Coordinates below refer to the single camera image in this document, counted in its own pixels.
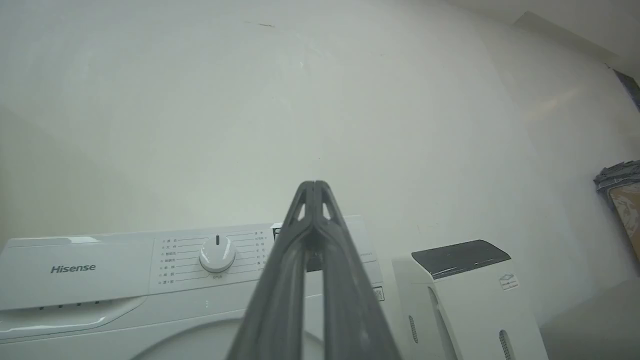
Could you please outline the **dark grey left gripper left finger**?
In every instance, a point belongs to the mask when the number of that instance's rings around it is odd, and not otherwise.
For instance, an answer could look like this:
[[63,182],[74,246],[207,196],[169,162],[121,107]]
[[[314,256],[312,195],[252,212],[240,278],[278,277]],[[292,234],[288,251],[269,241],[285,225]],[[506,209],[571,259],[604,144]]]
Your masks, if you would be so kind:
[[314,182],[302,182],[227,359],[300,360],[303,357],[306,263],[316,216],[314,201]]

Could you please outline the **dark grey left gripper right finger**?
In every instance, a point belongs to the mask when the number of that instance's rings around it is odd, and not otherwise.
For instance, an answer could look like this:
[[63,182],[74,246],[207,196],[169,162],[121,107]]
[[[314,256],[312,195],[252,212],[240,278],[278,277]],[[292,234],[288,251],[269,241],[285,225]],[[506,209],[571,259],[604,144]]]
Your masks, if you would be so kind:
[[322,180],[314,182],[314,246],[323,273],[324,357],[400,360],[338,201]]

